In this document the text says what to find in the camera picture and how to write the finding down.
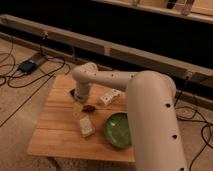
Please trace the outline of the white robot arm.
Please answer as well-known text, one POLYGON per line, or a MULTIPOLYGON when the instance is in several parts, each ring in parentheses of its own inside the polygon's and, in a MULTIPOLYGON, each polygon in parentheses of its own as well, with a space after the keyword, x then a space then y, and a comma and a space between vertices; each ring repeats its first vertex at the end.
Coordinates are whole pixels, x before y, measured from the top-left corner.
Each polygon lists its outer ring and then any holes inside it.
POLYGON ((174 108, 176 85, 155 71, 100 71, 89 62, 72 70, 74 97, 87 100, 93 83, 126 93, 137 171, 189 171, 174 108))

